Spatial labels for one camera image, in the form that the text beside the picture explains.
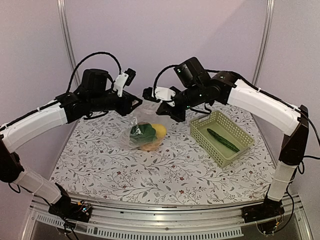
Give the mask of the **clear zip top bag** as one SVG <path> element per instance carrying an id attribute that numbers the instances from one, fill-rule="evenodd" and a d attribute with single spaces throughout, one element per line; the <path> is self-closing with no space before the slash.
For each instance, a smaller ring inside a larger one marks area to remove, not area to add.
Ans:
<path id="1" fill-rule="evenodd" d="M 129 115 L 129 123 L 117 141 L 125 150 L 155 151 L 168 133 L 168 119 L 156 114 L 159 103 L 144 100 Z"/>

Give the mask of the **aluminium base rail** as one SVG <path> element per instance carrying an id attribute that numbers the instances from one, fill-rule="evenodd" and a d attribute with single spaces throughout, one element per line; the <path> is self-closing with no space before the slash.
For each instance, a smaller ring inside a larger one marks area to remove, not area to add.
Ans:
<path id="1" fill-rule="evenodd" d="M 255 201 L 218 205 L 162 205 L 107 200 L 72 194 L 73 201 L 92 204 L 89 222 L 76 222 L 74 231 L 48 212 L 34 197 L 27 211 L 24 240 L 311 240 L 313 234 L 297 194 L 282 200 L 280 231 L 259 232 L 258 223 L 245 222 L 242 208 Z"/>

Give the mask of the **beige perforated plastic basket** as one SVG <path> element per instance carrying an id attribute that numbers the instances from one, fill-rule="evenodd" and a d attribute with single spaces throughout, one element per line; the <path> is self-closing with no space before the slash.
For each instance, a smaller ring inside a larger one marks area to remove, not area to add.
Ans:
<path id="1" fill-rule="evenodd" d="M 189 122 L 190 135 L 222 168 L 244 153 L 255 140 L 219 110 Z"/>

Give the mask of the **green cucumber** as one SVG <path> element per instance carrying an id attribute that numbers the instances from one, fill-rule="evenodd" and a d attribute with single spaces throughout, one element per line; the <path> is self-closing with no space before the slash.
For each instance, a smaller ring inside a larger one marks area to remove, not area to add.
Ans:
<path id="1" fill-rule="evenodd" d="M 216 139 L 219 143 L 221 143 L 222 145 L 224 145 L 225 147 L 227 147 L 228 149 L 232 150 L 233 152 L 239 152 L 240 149 L 238 147 L 236 147 L 234 144 L 232 144 L 230 141 L 228 141 L 227 139 L 225 139 L 224 137 L 222 137 L 221 135 L 219 135 L 218 133 L 216 133 L 214 130 L 208 128 L 207 132 L 214 138 Z"/>

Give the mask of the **green white bok choy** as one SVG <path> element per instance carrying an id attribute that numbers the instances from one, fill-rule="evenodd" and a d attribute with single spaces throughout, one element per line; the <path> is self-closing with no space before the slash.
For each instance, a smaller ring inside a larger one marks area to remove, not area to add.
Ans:
<path id="1" fill-rule="evenodd" d="M 157 139 L 156 131 L 149 123 L 134 125 L 130 130 L 129 138 L 137 144 L 150 143 Z"/>

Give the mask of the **left aluminium corner post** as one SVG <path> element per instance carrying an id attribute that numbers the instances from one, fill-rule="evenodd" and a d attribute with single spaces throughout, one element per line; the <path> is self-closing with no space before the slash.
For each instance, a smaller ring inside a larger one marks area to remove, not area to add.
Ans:
<path id="1" fill-rule="evenodd" d="M 59 15 L 60 26 L 62 30 L 62 37 L 66 49 L 67 58 L 69 61 L 69 65 L 71 70 L 74 70 L 76 66 L 76 59 L 74 55 L 74 50 L 72 46 L 71 34 L 68 24 L 68 17 L 66 11 L 66 4 L 64 0 L 57 0 L 57 10 Z"/>

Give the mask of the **right aluminium corner post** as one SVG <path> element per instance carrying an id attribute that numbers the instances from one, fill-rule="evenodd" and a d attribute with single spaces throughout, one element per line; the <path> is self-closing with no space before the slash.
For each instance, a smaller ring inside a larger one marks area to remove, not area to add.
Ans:
<path id="1" fill-rule="evenodd" d="M 274 7 L 275 7 L 275 0 L 268 0 L 266 5 L 266 12 L 265 12 L 265 20 L 264 26 L 262 31 L 262 39 L 259 47 L 257 62 L 255 65 L 252 83 L 254 86 L 258 85 L 259 77 L 261 74 L 261 70 L 263 67 L 264 58 L 266 55 L 269 36 L 272 27 L 273 15 L 274 15 Z"/>

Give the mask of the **aluminium corner post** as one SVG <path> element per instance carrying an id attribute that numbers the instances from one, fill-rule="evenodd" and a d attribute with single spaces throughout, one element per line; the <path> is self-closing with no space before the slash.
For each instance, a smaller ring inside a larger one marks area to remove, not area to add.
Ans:
<path id="1" fill-rule="evenodd" d="M 66 49 L 67 58 L 69 61 L 69 65 L 71 70 L 74 70 L 76 66 L 76 59 L 74 55 L 74 50 L 72 46 L 71 34 L 68 24 L 68 17 L 66 11 L 66 4 L 64 0 L 57 0 L 57 10 L 59 15 L 60 26 L 62 30 L 62 37 Z"/>
<path id="2" fill-rule="evenodd" d="M 261 70 L 263 67 L 264 58 L 266 55 L 269 36 L 272 27 L 273 15 L 274 15 L 274 7 L 275 7 L 275 0 L 268 0 L 266 5 L 266 12 L 265 12 L 265 20 L 264 26 L 262 31 L 262 39 L 259 47 L 257 62 L 255 65 L 252 83 L 254 86 L 258 85 L 259 77 L 261 74 Z"/>

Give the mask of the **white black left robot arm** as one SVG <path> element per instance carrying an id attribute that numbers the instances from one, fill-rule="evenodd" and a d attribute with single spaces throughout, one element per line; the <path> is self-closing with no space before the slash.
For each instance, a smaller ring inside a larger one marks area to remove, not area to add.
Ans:
<path id="1" fill-rule="evenodd" d="M 142 104 L 142 100 L 126 91 L 136 76 L 128 68 L 121 72 L 106 88 L 111 76 L 105 70 L 86 69 L 82 82 L 74 92 L 66 92 L 22 117 L 17 118 L 0 128 L 0 180 L 4 183 L 15 183 L 55 204 L 55 209 L 63 216 L 74 213 L 74 205 L 66 200 L 68 194 L 57 184 L 49 182 L 41 175 L 20 163 L 17 149 L 35 137 L 81 118 L 94 119 L 93 113 L 103 117 L 110 111 L 121 116 L 130 114 Z"/>

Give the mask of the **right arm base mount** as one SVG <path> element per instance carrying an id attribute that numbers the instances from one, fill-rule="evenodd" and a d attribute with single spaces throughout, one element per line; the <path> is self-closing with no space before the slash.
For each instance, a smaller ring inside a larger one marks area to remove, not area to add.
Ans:
<path id="1" fill-rule="evenodd" d="M 245 223 L 257 223 L 257 229 L 264 235 L 276 232 L 285 213 L 282 201 L 265 198 L 260 204 L 245 206 L 241 209 L 241 217 Z"/>

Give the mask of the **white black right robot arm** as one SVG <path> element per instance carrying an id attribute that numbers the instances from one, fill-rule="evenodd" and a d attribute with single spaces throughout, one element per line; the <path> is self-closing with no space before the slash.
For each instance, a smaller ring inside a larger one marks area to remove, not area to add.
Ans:
<path id="1" fill-rule="evenodd" d="M 170 116 L 177 122 L 186 118 L 186 110 L 198 105 L 218 102 L 245 110 L 278 128 L 283 133 L 275 174 L 266 194 L 266 201 L 259 206 L 262 218 L 269 218 L 278 210 L 278 203 L 293 180 L 296 169 L 303 161 L 309 137 L 308 109 L 291 105 L 253 86 L 240 74 L 205 69 L 196 57 L 173 64 L 172 68 L 184 86 L 183 91 L 174 87 L 159 87 L 158 74 L 154 80 L 152 97 L 160 101 L 158 115 Z"/>

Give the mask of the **brown potato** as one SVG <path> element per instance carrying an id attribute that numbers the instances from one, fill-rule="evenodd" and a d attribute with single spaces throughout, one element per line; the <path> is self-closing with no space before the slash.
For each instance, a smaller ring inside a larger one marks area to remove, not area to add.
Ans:
<path id="1" fill-rule="evenodd" d="M 161 143 L 162 143 L 162 140 L 155 140 L 153 142 L 146 143 L 140 146 L 139 149 L 142 151 L 155 151 L 158 149 Z"/>

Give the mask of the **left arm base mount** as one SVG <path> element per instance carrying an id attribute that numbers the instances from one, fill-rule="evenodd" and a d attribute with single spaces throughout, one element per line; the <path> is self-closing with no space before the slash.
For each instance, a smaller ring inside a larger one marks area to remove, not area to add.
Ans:
<path id="1" fill-rule="evenodd" d="M 48 212 L 65 220 L 75 220 L 88 223 L 92 215 L 92 205 L 81 200 L 77 203 L 71 202 L 69 197 L 61 198 L 51 204 Z"/>

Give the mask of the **floral patterned table mat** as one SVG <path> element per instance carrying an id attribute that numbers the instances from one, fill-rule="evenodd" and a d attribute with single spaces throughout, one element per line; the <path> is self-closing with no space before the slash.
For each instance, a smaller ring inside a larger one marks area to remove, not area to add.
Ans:
<path id="1" fill-rule="evenodd" d="M 221 168 L 190 136 L 188 122 L 161 117 L 166 137 L 155 151 L 125 149 L 119 136 L 132 118 L 115 112 L 75 127 L 50 180 L 69 193 L 134 203 L 211 205 L 263 199 L 274 163 L 252 116 L 216 103 L 254 139 L 250 150 Z"/>

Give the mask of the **yellow lemon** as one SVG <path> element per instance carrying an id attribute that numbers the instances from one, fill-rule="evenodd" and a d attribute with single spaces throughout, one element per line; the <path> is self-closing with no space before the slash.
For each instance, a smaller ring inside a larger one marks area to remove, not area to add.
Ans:
<path id="1" fill-rule="evenodd" d="M 155 136 L 158 140 L 162 140 L 166 136 L 167 129 L 164 125 L 154 123 L 151 126 L 155 130 Z"/>

